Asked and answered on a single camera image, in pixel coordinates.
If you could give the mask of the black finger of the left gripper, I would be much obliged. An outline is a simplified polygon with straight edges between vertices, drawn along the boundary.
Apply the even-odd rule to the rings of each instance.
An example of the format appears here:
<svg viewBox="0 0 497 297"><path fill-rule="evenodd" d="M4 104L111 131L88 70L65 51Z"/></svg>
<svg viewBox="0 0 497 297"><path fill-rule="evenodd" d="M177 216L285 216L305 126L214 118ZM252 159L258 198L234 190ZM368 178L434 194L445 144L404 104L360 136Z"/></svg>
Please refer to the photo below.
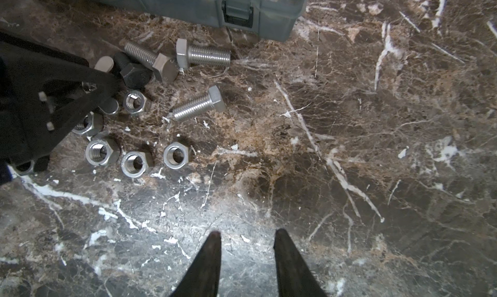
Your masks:
<svg viewBox="0 0 497 297"><path fill-rule="evenodd" d="M10 168L49 156L98 107L112 74L82 57L1 31L1 180Z"/></svg>

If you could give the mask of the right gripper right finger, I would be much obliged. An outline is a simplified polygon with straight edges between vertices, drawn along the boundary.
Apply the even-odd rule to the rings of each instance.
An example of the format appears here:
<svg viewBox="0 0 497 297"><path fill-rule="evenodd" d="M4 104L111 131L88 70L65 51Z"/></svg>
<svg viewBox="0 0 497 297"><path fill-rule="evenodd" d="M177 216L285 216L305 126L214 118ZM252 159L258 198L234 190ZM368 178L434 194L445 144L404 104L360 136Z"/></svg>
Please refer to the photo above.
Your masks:
<svg viewBox="0 0 497 297"><path fill-rule="evenodd" d="M276 231L273 249L279 296L326 296L285 229Z"/></svg>

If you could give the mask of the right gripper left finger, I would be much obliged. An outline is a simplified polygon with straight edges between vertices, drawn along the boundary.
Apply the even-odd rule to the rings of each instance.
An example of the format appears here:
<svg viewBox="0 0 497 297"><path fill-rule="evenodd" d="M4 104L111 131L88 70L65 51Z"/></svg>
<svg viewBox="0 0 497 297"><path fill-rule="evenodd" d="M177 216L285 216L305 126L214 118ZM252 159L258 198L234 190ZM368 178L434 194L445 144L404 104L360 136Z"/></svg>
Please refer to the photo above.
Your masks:
<svg viewBox="0 0 497 297"><path fill-rule="evenodd" d="M221 232L211 232L183 279L170 295L213 296L219 289L221 271Z"/></svg>

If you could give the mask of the black hex bolt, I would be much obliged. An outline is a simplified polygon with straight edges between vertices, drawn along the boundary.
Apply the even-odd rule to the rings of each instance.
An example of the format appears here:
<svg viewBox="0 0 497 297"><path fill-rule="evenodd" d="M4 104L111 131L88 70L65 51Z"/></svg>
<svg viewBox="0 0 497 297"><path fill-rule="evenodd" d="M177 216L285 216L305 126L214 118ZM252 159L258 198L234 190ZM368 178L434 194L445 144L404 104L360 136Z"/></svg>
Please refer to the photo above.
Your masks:
<svg viewBox="0 0 497 297"><path fill-rule="evenodd" d="M135 63L124 53L117 52L113 56L116 65L115 72L120 76L124 85L130 89L142 89L151 80L152 72L145 66Z"/></svg>

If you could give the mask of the silver wing nut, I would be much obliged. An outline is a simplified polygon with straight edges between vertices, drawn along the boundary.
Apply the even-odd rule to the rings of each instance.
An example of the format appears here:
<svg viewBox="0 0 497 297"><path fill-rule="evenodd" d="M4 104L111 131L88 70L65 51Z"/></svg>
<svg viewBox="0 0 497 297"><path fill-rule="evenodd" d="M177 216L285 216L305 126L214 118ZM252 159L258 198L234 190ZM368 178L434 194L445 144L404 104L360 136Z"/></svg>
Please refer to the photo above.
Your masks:
<svg viewBox="0 0 497 297"><path fill-rule="evenodd" d="M94 69L102 73L110 74L115 66L115 62L110 56L101 57L94 66ZM107 115L116 115L119 112L120 105L118 101L110 93L114 83L110 83L108 79L104 81L102 86L104 87L105 96L102 97L98 103L98 108Z"/></svg>

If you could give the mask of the black hex nut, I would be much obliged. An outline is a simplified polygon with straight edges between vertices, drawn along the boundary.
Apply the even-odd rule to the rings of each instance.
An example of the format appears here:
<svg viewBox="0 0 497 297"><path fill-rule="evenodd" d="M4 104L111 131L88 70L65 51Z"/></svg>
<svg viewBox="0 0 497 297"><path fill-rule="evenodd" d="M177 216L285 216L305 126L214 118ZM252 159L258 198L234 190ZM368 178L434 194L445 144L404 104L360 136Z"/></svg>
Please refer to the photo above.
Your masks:
<svg viewBox="0 0 497 297"><path fill-rule="evenodd" d="M19 166L14 166L13 169L20 176L40 173L48 169L49 160L49 156L45 156Z"/></svg>

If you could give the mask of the silver hex nut lower left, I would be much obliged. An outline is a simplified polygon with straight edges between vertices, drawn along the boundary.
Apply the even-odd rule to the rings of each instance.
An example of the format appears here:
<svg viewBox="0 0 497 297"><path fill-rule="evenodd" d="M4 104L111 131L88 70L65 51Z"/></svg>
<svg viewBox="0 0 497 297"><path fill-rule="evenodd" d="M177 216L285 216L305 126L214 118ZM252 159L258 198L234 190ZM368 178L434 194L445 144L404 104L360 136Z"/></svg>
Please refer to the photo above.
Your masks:
<svg viewBox="0 0 497 297"><path fill-rule="evenodd" d="M118 161L120 146L109 138L94 139L85 148L85 158L93 166L109 166Z"/></svg>

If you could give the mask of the silver hex nut small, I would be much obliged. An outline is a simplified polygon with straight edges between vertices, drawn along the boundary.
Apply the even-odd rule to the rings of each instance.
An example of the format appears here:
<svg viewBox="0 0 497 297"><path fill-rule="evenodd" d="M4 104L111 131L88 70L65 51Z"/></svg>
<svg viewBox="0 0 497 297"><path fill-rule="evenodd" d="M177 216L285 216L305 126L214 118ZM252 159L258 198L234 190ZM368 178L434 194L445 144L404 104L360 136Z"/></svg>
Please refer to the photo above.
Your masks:
<svg viewBox="0 0 497 297"><path fill-rule="evenodd" d="M130 115L137 116L151 109L151 100L141 91L132 90L124 96L123 108Z"/></svg>

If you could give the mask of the silver hex nut middle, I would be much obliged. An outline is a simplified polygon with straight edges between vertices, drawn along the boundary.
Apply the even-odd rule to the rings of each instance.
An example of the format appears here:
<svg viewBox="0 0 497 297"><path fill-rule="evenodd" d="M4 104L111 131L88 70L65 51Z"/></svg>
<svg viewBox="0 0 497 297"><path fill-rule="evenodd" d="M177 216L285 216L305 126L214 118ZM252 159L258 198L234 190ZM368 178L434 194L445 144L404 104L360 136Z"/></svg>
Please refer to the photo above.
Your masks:
<svg viewBox="0 0 497 297"><path fill-rule="evenodd" d="M154 161L151 153L130 151L123 156L120 167L125 176L138 179L152 170Z"/></svg>

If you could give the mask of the silver hex bolt left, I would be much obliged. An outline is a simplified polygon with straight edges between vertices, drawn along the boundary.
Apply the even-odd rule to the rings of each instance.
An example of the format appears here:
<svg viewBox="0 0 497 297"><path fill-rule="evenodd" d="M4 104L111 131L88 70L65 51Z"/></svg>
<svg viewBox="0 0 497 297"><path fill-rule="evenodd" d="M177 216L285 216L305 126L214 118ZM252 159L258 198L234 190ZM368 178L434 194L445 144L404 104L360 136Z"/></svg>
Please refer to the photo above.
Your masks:
<svg viewBox="0 0 497 297"><path fill-rule="evenodd" d="M128 56L150 69L159 82L173 83L179 74L179 66L174 57L154 52L133 41L126 42L124 51Z"/></svg>

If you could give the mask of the silver hex bolt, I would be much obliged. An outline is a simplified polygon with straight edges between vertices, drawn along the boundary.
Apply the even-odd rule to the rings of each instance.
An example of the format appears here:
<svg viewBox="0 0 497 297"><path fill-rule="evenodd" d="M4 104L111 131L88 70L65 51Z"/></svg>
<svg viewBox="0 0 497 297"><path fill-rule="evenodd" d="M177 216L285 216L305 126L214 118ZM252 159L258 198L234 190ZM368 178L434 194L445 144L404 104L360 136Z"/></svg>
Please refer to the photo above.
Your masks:
<svg viewBox="0 0 497 297"><path fill-rule="evenodd" d="M176 54L177 63L182 69L188 69L192 64L229 67L231 61L229 50L192 45L183 38L179 38L176 42Z"/></svg>
<svg viewBox="0 0 497 297"><path fill-rule="evenodd" d="M150 69L159 82L173 83L179 74L179 66L174 57L154 52L133 41L126 42L124 51L128 56Z"/></svg>
<svg viewBox="0 0 497 297"><path fill-rule="evenodd" d="M206 94L175 106L168 113L167 118L176 122L183 122L209 111L219 113L226 111L226 103L217 85L210 87Z"/></svg>

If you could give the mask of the silver hex nut right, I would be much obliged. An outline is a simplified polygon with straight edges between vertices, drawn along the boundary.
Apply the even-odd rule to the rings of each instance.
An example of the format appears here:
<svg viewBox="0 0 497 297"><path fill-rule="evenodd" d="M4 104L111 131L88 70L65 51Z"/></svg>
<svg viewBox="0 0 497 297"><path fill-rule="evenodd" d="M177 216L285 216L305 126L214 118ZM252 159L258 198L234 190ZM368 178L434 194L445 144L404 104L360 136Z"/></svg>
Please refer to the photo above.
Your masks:
<svg viewBox="0 0 497 297"><path fill-rule="evenodd" d="M181 142L173 142L164 150L163 161L170 169L179 170L192 161L190 148Z"/></svg>

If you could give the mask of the silver hex bolt top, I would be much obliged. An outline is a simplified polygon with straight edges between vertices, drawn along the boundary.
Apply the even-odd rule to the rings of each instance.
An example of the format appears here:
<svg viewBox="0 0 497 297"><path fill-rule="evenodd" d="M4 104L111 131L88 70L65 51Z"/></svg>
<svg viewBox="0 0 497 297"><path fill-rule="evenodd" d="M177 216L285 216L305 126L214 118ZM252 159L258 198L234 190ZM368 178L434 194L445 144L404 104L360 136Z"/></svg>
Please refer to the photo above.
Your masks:
<svg viewBox="0 0 497 297"><path fill-rule="evenodd" d="M183 38L179 38L176 42L176 54L177 63L182 69L188 69L192 64L229 67L231 61L229 50L192 45Z"/></svg>

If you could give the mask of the silver hex bolt lower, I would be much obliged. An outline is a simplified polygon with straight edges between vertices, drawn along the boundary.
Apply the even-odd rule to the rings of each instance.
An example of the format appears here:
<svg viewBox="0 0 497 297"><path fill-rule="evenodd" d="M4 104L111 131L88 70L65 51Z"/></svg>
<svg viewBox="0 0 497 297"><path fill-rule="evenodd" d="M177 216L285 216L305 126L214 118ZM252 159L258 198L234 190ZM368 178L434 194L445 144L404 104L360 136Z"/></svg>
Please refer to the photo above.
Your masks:
<svg viewBox="0 0 497 297"><path fill-rule="evenodd" d="M167 118L176 122L183 122L209 111L219 113L226 111L226 103L217 85L210 87L206 94L175 106L168 113Z"/></svg>

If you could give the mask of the clear plastic organizer box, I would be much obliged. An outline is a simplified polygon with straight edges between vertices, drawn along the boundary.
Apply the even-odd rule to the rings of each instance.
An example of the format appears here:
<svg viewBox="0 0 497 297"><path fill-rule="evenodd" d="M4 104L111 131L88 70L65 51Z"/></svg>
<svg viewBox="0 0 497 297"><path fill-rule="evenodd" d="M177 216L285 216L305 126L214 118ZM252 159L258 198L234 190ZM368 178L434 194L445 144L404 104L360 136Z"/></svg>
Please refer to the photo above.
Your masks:
<svg viewBox="0 0 497 297"><path fill-rule="evenodd" d="M244 30L281 42L289 38L307 4L307 0L94 1L204 26Z"/></svg>

